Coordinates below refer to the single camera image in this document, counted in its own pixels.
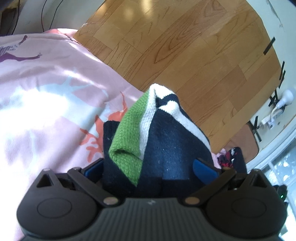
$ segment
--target wooden floor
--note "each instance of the wooden floor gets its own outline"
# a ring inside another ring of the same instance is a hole
[[[280,64],[245,0],[106,0],[74,36],[141,91],[177,93],[218,152],[279,84]]]

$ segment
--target green knit fabric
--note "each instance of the green knit fabric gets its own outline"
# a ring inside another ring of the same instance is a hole
[[[140,156],[140,122],[146,111],[149,90],[125,113],[114,135],[109,156],[135,186],[143,161]]]

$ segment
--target white stripe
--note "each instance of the white stripe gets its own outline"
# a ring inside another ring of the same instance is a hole
[[[143,114],[142,120],[140,122],[140,153],[141,155],[139,158],[141,160],[144,159],[144,154],[148,142],[148,135],[149,135],[149,129],[152,122],[152,119],[154,117],[154,114],[156,112],[156,104],[155,100],[156,97],[159,97],[163,99],[169,94],[174,94],[171,90],[167,89],[164,86],[161,86],[159,84],[153,84],[149,87],[149,97],[148,97],[148,103],[146,106],[145,113]]]
[[[210,143],[207,140],[206,136],[195,124],[193,124],[187,117],[185,117],[181,113],[177,102],[170,100],[166,105],[161,106],[159,109],[170,114],[177,122],[184,126],[186,130],[200,139],[202,143],[209,149],[209,151],[211,151]]]

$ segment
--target purple print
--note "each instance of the purple print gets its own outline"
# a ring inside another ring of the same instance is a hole
[[[21,45],[27,39],[27,37],[28,36],[25,35],[24,38],[22,39],[22,41],[18,43],[18,45],[0,47],[0,63],[3,62],[4,60],[7,60],[7,59],[16,60],[16,61],[23,61],[23,60],[40,58],[40,56],[42,56],[42,54],[39,54],[39,55],[33,56],[33,57],[17,57],[15,55],[7,52],[7,51],[15,50],[19,45]]]

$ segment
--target black electronic device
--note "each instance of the black electronic device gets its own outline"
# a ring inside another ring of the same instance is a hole
[[[224,169],[184,199],[121,200],[100,187],[103,161],[63,174],[41,171],[17,210],[22,241],[280,240],[286,189],[258,169]]]

